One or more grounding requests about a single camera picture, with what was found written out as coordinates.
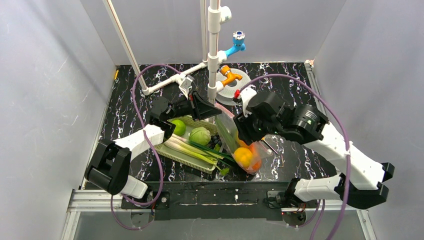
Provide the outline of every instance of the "green plastic basket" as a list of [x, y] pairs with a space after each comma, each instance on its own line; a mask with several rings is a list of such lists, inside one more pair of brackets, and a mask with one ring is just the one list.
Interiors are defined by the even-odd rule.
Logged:
[[[193, 121], [191, 116], [182, 116], [182, 117], [177, 117], [174, 118], [172, 120], [181, 120], [185, 123], [186, 129], [185, 129], [185, 134], [182, 135], [181, 137], [185, 138], [185, 139], [189, 139], [189, 133], [192, 132], [193, 129], [195, 128], [199, 128], [199, 127], [204, 127], [207, 130], [210, 131], [210, 135], [213, 136], [215, 134], [217, 134], [217, 126], [215, 126], [214, 124], [207, 122], [207, 121]], [[167, 157], [169, 159], [172, 159], [174, 161], [177, 161], [179, 163], [182, 163], [184, 165], [187, 165], [189, 167], [192, 167], [194, 169], [200, 170], [204, 173], [207, 174], [211, 174], [212, 171], [215, 170], [215, 165], [212, 165], [210, 163], [207, 163], [203, 160], [200, 160], [198, 158], [189, 156], [187, 154], [184, 154], [182, 152], [176, 151], [172, 148], [167, 147], [165, 144], [160, 144], [154, 147], [157, 151], [158, 154]]]

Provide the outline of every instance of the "gray panel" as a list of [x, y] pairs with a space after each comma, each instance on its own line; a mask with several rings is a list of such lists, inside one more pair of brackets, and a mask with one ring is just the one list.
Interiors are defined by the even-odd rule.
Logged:
[[[81, 2], [114, 63], [130, 64], [102, 1]], [[202, 61], [199, 0], [112, 2], [138, 64]], [[219, 49], [231, 48], [233, 32], [242, 30], [246, 32], [246, 51], [232, 55], [228, 62], [297, 62], [313, 59], [344, 2], [221, 1], [222, 6], [231, 9], [232, 20], [221, 26]]]
[[[339, 211], [326, 211], [315, 234], [325, 239], [336, 221]], [[118, 212], [118, 218], [131, 226], [130, 213]], [[147, 223], [147, 214], [133, 216], [136, 226]], [[305, 240], [309, 239], [315, 220], [296, 230], [283, 221], [265, 219], [180, 219], [155, 221], [143, 231], [130, 231], [119, 226], [110, 212], [81, 212], [75, 240]], [[334, 240], [364, 240], [358, 214], [346, 211]]]
[[370, 209], [382, 240], [423, 239], [424, 2], [348, 0], [315, 60], [323, 97], [355, 145], [391, 162], [388, 201]]
[[0, 1], [0, 232], [57, 240], [115, 66], [79, 1]]

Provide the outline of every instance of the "orange faucet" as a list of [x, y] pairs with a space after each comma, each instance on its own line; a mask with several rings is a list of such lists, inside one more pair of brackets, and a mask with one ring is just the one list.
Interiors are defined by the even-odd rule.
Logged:
[[233, 82], [234, 80], [241, 80], [242, 76], [239, 74], [235, 74], [231, 72], [231, 69], [229, 66], [224, 65], [221, 67], [220, 70], [221, 74], [224, 75], [226, 77], [226, 79], [224, 81], [221, 81], [222, 85], [225, 87], [228, 84], [230, 84], [231, 82]]

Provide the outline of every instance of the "marble surface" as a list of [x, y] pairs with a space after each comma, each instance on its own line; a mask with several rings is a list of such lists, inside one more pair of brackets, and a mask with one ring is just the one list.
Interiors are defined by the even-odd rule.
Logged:
[[[265, 74], [286, 74], [300, 79], [310, 86], [305, 65], [303, 63], [232, 63], [228, 64], [232, 69], [240, 69], [246, 72], [251, 79]], [[194, 64], [171, 64], [179, 71], [184, 71]], [[131, 88], [134, 83], [134, 71], [130, 65], [121, 65], [119, 73], [113, 84], [112, 96], [104, 119], [100, 139], [117, 139], [126, 137], [141, 129], [141, 123], [137, 118], [136, 111], [131, 99]], [[144, 74], [148, 86], [153, 86], [166, 80], [174, 74], [166, 67], [153, 67]], [[197, 88], [199, 94], [207, 99], [208, 70], [201, 69], [192, 74], [194, 81], [192, 86]], [[258, 91], [272, 91], [288, 101], [291, 105], [311, 104], [316, 105], [315, 99], [303, 87], [287, 79], [271, 78], [264, 79], [255, 84]], [[144, 116], [150, 107], [151, 101], [156, 96], [164, 96], [171, 102], [183, 95], [176, 83], [172, 83], [156, 91], [148, 97], [144, 97], [142, 89], [137, 84], [136, 100], [140, 112]], [[241, 111], [241, 105], [228, 106], [231, 112], [237, 115]], [[324, 178], [336, 174], [333, 165], [310, 149], [303, 148], [298, 143], [289, 142], [279, 136], [267, 135], [265, 140], [269, 142], [279, 155], [268, 157], [262, 161], [262, 167], [256, 175], [245, 173], [238, 167], [231, 168], [226, 176], [218, 172], [206, 174], [189, 166], [175, 162], [164, 156], [160, 156], [164, 180], [169, 182], [204, 182], [204, 181], [279, 181], [289, 182], [294, 177], [306, 179]], [[136, 157], [130, 164], [129, 174], [140, 180], [156, 182], [159, 180], [159, 168], [152, 150], [146, 151]]]

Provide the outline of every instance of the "robotic hand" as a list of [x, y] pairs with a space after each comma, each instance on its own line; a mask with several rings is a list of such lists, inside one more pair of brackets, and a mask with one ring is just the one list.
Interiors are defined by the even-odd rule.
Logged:
[[350, 143], [350, 182], [345, 181], [346, 150], [343, 136], [316, 107], [289, 107], [273, 92], [257, 93], [245, 88], [234, 98], [242, 103], [243, 112], [234, 117], [238, 137], [246, 144], [261, 140], [265, 135], [279, 135], [297, 142], [322, 155], [341, 170], [341, 174], [321, 179], [293, 178], [285, 192], [268, 199], [273, 206], [287, 207], [311, 200], [340, 200], [349, 184], [347, 204], [357, 209], [368, 209], [384, 203], [389, 189], [382, 183], [391, 179], [395, 167], [378, 163]]
[[148, 190], [148, 185], [128, 174], [130, 162], [150, 148], [143, 131], [156, 146], [168, 140], [174, 132], [175, 125], [167, 120], [191, 115], [193, 120], [198, 121], [221, 112], [203, 100], [195, 90], [189, 92], [188, 98], [175, 103], [163, 96], [157, 97], [152, 102], [151, 110], [146, 113], [147, 125], [144, 129], [114, 141], [98, 141], [85, 170], [85, 178], [112, 195], [121, 193], [141, 199]]

